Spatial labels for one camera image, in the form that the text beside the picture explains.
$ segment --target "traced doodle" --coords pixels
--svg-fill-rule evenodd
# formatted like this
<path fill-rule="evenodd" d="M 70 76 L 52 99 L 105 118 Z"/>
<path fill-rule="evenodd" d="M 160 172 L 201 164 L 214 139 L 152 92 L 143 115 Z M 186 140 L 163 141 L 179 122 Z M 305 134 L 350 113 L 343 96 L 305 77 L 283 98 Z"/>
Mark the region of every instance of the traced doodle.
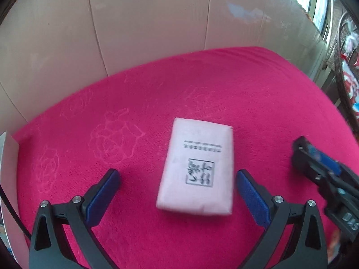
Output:
<path fill-rule="evenodd" d="M 70 119 L 82 113 L 90 103 L 93 91 L 90 89 L 82 90 L 77 94 L 69 97 L 63 105 L 60 115 Z"/>
<path fill-rule="evenodd" d="M 59 170 L 57 150 L 46 145 L 40 158 L 32 164 L 32 168 L 37 190 L 40 194 L 48 193 L 55 182 Z"/>
<path fill-rule="evenodd" d="M 105 123 L 91 131 L 89 148 L 96 158 L 107 164 L 120 163 L 134 154 L 138 140 L 145 135 L 135 124 L 124 116 L 129 110 L 105 113 Z"/>

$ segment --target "blue pad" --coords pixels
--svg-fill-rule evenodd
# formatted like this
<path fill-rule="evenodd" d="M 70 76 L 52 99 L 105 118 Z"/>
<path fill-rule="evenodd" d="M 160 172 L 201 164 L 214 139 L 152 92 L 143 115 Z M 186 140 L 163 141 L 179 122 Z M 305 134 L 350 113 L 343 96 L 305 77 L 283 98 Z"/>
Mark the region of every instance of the blue pad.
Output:
<path fill-rule="evenodd" d="M 120 186 L 120 174 L 117 170 L 112 170 L 107 180 L 101 187 L 97 188 L 97 193 L 92 197 L 91 202 L 86 207 L 85 219 L 89 227 L 98 225 L 105 214 L 112 198 Z"/>
<path fill-rule="evenodd" d="M 237 173 L 236 184 L 256 223 L 267 228 L 271 222 L 269 207 L 242 171 Z"/>
<path fill-rule="evenodd" d="M 321 164 L 326 166 L 329 170 L 333 171 L 336 176 L 340 176 L 341 170 L 339 164 L 333 160 L 332 158 L 328 157 L 326 154 L 318 151 L 314 146 L 311 144 L 308 145 L 308 153 L 316 160 L 318 160 Z"/>

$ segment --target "blue gripper pad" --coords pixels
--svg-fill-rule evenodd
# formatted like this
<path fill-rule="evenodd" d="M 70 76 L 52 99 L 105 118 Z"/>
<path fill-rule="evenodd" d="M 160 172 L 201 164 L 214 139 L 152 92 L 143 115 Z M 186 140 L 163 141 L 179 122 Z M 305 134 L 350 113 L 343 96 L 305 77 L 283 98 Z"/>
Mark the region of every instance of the blue gripper pad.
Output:
<path fill-rule="evenodd" d="M 255 183 L 253 178 L 251 179 L 253 183 L 251 183 L 249 177 L 252 178 L 250 175 L 248 175 L 247 178 L 242 170 L 238 171 L 236 177 L 238 191 L 256 223 L 261 227 L 267 228 L 271 222 L 270 209 L 265 200 L 254 187 L 254 185 L 259 185 Z"/>
<path fill-rule="evenodd" d="M 105 214 L 111 200 L 120 186 L 120 174 L 110 169 L 101 181 L 92 186 L 84 195 L 83 214 L 89 227 L 98 225 Z"/>
<path fill-rule="evenodd" d="M 332 158 L 328 157 L 326 154 L 322 153 L 321 151 L 317 150 L 311 144 L 308 145 L 308 153 L 316 160 L 318 160 L 321 164 L 329 168 L 329 170 L 333 171 L 336 176 L 340 176 L 341 170 L 339 164 L 333 160 Z"/>

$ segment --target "rectangular white packet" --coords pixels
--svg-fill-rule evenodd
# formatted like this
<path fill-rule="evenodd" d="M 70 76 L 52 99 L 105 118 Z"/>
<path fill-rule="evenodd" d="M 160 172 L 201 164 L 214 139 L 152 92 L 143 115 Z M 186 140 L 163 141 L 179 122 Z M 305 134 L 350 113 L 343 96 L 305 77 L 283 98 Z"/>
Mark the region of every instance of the rectangular white packet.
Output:
<path fill-rule="evenodd" d="M 175 118 L 157 208 L 230 215 L 233 180 L 233 128 Z"/>

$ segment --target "pink blanket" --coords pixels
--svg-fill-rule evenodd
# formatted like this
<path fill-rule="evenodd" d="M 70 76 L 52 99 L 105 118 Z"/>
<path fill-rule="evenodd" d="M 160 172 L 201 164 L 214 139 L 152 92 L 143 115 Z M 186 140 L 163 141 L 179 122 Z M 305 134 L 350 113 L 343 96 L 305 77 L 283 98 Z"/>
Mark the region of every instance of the pink blanket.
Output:
<path fill-rule="evenodd" d="M 314 199 L 324 207 L 315 185 L 291 167 L 291 143 L 300 135 L 359 171 L 349 127 L 296 67 L 258 47 L 203 51 L 111 76 L 22 128 L 15 138 L 25 225 L 32 230 L 41 200 L 56 204 L 83 195 L 112 167 L 123 184 L 93 231 L 120 268 L 236 268 L 263 231 L 236 191 L 227 217 L 155 207 L 175 117 L 233 126 L 235 170 L 246 168 L 290 202 Z M 329 233 L 324 215 L 323 223 Z M 86 264 L 70 233 L 69 241 Z"/>

